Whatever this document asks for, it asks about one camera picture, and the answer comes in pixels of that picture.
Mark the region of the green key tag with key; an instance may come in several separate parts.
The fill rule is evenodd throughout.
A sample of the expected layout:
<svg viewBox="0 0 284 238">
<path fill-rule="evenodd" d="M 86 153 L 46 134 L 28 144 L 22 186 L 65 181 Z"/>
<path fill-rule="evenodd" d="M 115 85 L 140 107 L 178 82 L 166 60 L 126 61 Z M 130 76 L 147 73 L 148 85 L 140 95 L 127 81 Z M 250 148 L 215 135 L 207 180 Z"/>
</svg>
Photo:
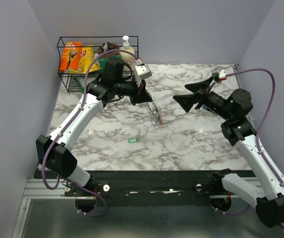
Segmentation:
<svg viewBox="0 0 284 238">
<path fill-rule="evenodd" d="M 138 139 L 137 138 L 130 138 L 130 139 L 128 139 L 128 143 L 136 143 L 136 142 L 138 142 Z"/>
</svg>

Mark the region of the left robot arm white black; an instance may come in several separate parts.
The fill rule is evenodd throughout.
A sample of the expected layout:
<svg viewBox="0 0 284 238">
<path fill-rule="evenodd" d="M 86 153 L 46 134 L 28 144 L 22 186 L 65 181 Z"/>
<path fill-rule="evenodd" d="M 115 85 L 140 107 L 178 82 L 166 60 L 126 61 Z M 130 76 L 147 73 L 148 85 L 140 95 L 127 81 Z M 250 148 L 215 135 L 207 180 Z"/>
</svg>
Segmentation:
<svg viewBox="0 0 284 238">
<path fill-rule="evenodd" d="M 137 60 L 134 75 L 124 77 L 126 66 L 121 59 L 108 59 L 103 72 L 87 84 L 85 94 L 63 123 L 48 136 L 40 135 L 36 140 L 42 169 L 49 169 L 59 178 L 75 183 L 76 190 L 83 196 L 93 190 L 92 175 L 78 165 L 71 153 L 82 131 L 115 96 L 128 96 L 133 105 L 152 101 L 145 82 L 152 75 L 149 66 Z"/>
</svg>

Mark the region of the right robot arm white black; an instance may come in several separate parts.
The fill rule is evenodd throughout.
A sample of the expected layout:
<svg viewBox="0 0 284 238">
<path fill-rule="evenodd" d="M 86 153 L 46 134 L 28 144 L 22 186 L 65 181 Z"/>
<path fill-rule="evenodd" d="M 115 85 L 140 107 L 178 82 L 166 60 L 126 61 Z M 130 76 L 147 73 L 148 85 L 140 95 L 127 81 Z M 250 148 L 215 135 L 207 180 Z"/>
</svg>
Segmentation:
<svg viewBox="0 0 284 238">
<path fill-rule="evenodd" d="M 215 82 L 210 77 L 199 83 L 186 84 L 191 94 L 174 95 L 173 99 L 186 111 L 205 106 L 222 117 L 224 137 L 246 160 L 261 187 L 258 188 L 230 169 L 214 175 L 212 191 L 229 191 L 240 197 L 256 211 L 259 220 L 268 228 L 284 223 L 284 175 L 270 158 L 247 114 L 253 108 L 248 91 L 235 89 L 228 98 L 212 91 Z"/>
</svg>

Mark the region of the beige soap pump bottle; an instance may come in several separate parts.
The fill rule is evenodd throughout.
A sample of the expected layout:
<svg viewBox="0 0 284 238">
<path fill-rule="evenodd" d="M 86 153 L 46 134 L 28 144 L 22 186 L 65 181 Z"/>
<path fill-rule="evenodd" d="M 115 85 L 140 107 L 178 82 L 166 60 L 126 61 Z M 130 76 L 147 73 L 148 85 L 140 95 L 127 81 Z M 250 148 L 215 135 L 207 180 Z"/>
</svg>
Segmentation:
<svg viewBox="0 0 284 238">
<path fill-rule="evenodd" d="M 128 52 L 135 54 L 134 48 L 129 43 L 129 37 L 123 36 L 123 44 L 122 47 L 120 47 L 121 50 L 124 50 L 125 52 L 120 52 L 121 59 L 127 63 L 131 69 L 135 68 L 135 57 L 128 54 Z"/>
</svg>

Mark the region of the green and brown bag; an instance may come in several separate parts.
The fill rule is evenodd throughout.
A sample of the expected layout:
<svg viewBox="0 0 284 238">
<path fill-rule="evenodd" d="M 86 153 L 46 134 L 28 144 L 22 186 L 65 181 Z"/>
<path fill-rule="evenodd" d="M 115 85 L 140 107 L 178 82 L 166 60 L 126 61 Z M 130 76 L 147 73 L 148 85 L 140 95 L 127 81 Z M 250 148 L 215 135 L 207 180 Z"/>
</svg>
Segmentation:
<svg viewBox="0 0 284 238">
<path fill-rule="evenodd" d="M 111 43 L 111 42 L 105 42 L 102 45 L 98 47 L 96 50 L 96 54 L 98 56 L 102 55 L 105 52 L 111 51 L 111 50 L 118 50 L 119 46 L 117 44 Z M 102 73 L 104 71 L 106 62 L 109 58 L 116 58 L 116 59 L 121 59 L 120 53 L 119 52 L 111 52 L 107 53 L 103 56 L 101 56 L 98 59 L 99 65 L 100 65 L 100 72 Z"/>
</svg>

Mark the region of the green white snack bag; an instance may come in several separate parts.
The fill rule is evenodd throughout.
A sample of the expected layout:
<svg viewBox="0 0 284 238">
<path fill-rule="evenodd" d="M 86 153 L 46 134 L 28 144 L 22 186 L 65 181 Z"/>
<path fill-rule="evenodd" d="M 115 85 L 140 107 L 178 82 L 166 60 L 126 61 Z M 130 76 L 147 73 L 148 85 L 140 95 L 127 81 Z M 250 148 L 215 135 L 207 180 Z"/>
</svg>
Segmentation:
<svg viewBox="0 0 284 238">
<path fill-rule="evenodd" d="M 74 81 L 75 81 L 79 91 L 84 93 L 84 86 L 83 86 L 83 83 L 81 82 L 81 80 L 78 77 L 75 77 Z"/>
</svg>

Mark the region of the yellow chips bag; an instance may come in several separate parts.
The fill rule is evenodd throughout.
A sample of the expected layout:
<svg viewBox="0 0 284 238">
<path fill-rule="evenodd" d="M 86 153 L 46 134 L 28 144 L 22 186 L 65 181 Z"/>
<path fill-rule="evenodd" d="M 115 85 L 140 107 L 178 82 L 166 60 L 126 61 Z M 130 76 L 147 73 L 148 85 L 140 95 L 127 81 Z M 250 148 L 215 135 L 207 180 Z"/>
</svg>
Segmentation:
<svg viewBox="0 0 284 238">
<path fill-rule="evenodd" d="M 92 45 L 82 47 L 77 69 L 72 69 L 69 67 L 69 73 L 85 74 L 94 59 L 95 54 L 92 49 Z"/>
</svg>

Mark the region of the orange razor package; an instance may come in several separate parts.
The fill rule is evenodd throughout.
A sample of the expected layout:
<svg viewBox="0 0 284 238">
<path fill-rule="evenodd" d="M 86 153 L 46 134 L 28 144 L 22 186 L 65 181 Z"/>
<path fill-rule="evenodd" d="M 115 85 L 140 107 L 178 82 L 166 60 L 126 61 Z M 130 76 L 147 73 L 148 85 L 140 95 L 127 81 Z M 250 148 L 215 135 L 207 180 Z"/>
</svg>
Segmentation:
<svg viewBox="0 0 284 238">
<path fill-rule="evenodd" d="M 67 42 L 60 58 L 59 69 L 61 73 L 71 72 L 78 69 L 82 42 Z"/>
</svg>

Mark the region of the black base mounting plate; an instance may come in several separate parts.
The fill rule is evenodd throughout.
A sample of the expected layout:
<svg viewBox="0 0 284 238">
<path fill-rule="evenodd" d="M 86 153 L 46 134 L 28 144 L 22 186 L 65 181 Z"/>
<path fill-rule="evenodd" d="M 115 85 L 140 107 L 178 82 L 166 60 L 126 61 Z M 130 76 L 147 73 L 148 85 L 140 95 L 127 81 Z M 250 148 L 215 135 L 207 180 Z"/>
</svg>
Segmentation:
<svg viewBox="0 0 284 238">
<path fill-rule="evenodd" d="M 252 171 L 94 171 L 88 191 L 63 181 L 64 195 L 83 211 L 91 208 L 217 206 L 231 204 L 229 192 L 252 207 L 267 202 Z"/>
</svg>

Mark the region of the aluminium rail frame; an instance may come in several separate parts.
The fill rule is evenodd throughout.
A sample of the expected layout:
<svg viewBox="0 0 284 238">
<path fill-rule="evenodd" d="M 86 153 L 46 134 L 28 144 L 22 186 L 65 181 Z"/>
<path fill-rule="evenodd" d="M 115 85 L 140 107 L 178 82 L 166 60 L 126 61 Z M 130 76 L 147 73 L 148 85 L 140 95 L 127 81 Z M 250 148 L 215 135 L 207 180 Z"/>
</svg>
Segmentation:
<svg viewBox="0 0 284 238">
<path fill-rule="evenodd" d="M 256 186 L 258 189 L 262 189 L 261 184 L 257 180 L 257 178 L 242 178 L 249 182 L 250 184 Z M 177 193 L 181 194 L 177 191 L 164 191 L 161 192 L 163 194 L 174 194 L 177 195 Z M 209 198 L 226 198 L 227 195 L 210 195 Z M 62 185 L 62 182 L 60 182 L 59 186 L 55 190 L 47 189 L 46 186 L 43 184 L 42 179 L 28 179 L 24 192 L 23 192 L 23 199 L 92 199 L 93 196 L 82 196 L 82 195 L 76 195 L 73 193 L 73 195 L 67 195 L 67 192 L 65 191 L 65 186 Z"/>
</svg>

